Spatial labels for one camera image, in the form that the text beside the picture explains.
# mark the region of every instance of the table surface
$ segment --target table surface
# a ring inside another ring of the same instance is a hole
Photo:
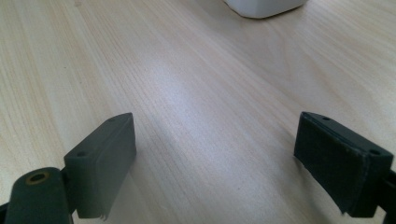
[[[380,223],[381,209],[342,216],[293,148],[311,111],[396,153],[395,11],[309,0],[250,20],[221,0],[1,1],[0,203],[133,112],[137,157],[109,223]]]

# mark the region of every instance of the black plastic part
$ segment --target black plastic part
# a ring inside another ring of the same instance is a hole
[[[378,204],[387,211],[387,223],[396,223],[396,174],[390,171],[388,177],[383,181],[379,194]]]
[[[64,156],[70,211],[108,216],[136,154],[131,113],[108,119]]]
[[[342,213],[374,215],[392,154],[332,119],[303,112],[294,155]]]
[[[6,223],[7,209],[8,209],[8,203],[0,205],[0,224]]]
[[[5,223],[73,223],[61,172],[49,167],[20,177],[12,189]]]

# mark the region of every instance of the white container base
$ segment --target white container base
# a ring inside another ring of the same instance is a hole
[[[262,19],[303,5],[307,0],[224,0],[243,17]]]

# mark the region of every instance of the mounting hole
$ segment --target mounting hole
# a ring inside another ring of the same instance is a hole
[[[50,177],[50,174],[48,172],[38,172],[32,175],[29,175],[26,178],[26,184],[27,185],[36,185],[41,182],[44,182],[46,179]]]
[[[381,153],[379,153],[379,151],[375,150],[375,149],[370,149],[369,152],[373,155],[379,156]]]
[[[87,153],[85,153],[85,151],[80,151],[77,156],[78,157],[85,157],[87,155]]]

